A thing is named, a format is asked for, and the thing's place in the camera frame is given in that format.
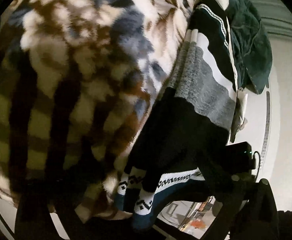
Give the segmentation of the black grey striped knit sweater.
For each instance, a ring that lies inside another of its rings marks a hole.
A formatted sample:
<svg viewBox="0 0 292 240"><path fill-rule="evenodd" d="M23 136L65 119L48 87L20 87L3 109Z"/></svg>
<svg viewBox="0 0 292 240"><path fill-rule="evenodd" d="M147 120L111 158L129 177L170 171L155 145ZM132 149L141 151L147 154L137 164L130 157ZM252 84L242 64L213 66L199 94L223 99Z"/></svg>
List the black grey striped knit sweater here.
<svg viewBox="0 0 292 240"><path fill-rule="evenodd" d="M237 99L224 9L194 7L184 43L160 100L151 110L121 176L115 204L134 229L151 226L176 191L203 181L205 153L227 144Z"/></svg>

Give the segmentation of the dark green quilted garment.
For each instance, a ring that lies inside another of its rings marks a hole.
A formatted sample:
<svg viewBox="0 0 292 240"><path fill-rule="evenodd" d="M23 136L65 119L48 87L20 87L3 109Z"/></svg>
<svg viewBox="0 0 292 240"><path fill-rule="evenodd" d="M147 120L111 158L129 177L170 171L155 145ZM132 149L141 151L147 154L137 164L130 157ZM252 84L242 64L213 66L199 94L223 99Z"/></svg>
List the dark green quilted garment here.
<svg viewBox="0 0 292 240"><path fill-rule="evenodd" d="M238 86L262 94L272 68L272 49L261 16L250 0L229 0L225 13Z"/></svg>

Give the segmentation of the floral fleece bed blanket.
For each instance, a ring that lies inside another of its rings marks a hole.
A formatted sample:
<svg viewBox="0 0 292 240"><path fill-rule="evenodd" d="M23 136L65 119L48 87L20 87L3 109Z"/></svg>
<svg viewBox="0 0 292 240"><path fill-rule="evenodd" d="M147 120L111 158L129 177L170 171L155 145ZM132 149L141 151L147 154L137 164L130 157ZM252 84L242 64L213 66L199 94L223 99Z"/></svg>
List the floral fleece bed blanket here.
<svg viewBox="0 0 292 240"><path fill-rule="evenodd" d="M0 198L67 178L71 208L113 204L130 148L173 69L199 0L14 0L0 17ZM218 0L223 8L228 0Z"/></svg>

